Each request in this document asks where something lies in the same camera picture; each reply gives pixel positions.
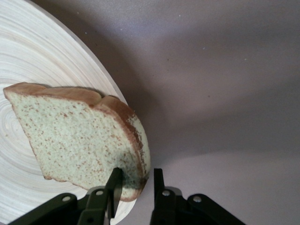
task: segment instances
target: screw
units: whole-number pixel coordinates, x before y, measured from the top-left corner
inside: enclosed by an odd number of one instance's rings
[[[96,195],[102,195],[103,194],[103,191],[97,191],[96,192]]]
[[[195,202],[195,203],[200,203],[201,201],[202,201],[202,199],[201,199],[201,197],[200,196],[194,196],[193,197],[193,201]]]
[[[63,201],[63,202],[67,202],[67,201],[69,201],[70,199],[71,199],[70,196],[65,196],[65,197],[62,198],[62,201]]]
[[[170,192],[168,190],[163,191],[163,196],[169,196],[169,195],[170,195]]]

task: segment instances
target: wooden plate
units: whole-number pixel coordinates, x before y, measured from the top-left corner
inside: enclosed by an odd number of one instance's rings
[[[67,27],[35,4],[0,1],[0,222],[9,223],[65,192],[80,199],[86,190],[45,180],[3,88],[18,82],[95,88],[126,102],[95,55]],[[112,224],[133,202],[120,202]]]

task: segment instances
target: bread slice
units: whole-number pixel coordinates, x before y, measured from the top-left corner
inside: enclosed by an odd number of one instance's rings
[[[84,189],[105,185],[113,168],[124,172],[122,201],[141,193],[150,171],[145,131],[115,97],[83,88],[18,83],[5,97],[31,144],[45,179]]]

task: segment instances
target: white surface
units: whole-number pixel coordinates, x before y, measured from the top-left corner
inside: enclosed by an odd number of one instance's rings
[[[18,82],[82,86],[125,101],[98,59],[65,26],[23,0],[0,1],[0,221],[8,223],[52,197],[86,190],[45,180],[2,89]],[[121,202],[113,224],[135,201]]]
[[[248,225],[300,221],[298,0],[34,0],[95,53],[152,166]],[[120,225],[148,225],[153,177]]]

